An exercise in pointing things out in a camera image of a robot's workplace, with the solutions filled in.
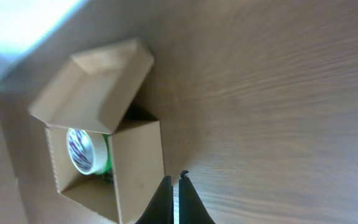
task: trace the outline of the dark object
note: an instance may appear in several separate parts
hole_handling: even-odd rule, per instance
[[[213,224],[191,180],[182,171],[179,180],[179,223],[180,224]],[[149,205],[138,224],[164,223],[173,224],[173,187],[171,176],[162,179]]]

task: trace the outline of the box flap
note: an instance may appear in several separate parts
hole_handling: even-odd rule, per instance
[[[164,177],[159,121],[139,122],[112,136],[120,223],[135,223]]]
[[[138,39],[74,54],[30,114],[49,126],[113,133],[153,62]]]

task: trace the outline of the cardboard box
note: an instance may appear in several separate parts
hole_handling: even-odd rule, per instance
[[[164,177],[159,121],[121,121],[153,63],[140,40],[74,54],[29,108],[47,125],[58,192],[116,223],[136,222]],[[112,134],[114,185],[76,170],[68,128]]]

